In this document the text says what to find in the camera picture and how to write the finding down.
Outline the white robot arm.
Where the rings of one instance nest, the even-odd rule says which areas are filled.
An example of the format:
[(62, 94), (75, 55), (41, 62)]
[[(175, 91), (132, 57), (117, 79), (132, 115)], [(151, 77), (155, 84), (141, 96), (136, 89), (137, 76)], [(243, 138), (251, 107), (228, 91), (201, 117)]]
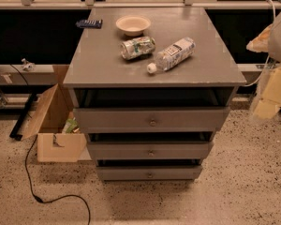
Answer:
[(281, 109), (281, 12), (246, 48), (255, 53), (267, 53), (278, 63), (277, 68), (263, 71), (251, 111), (259, 119), (271, 119)]

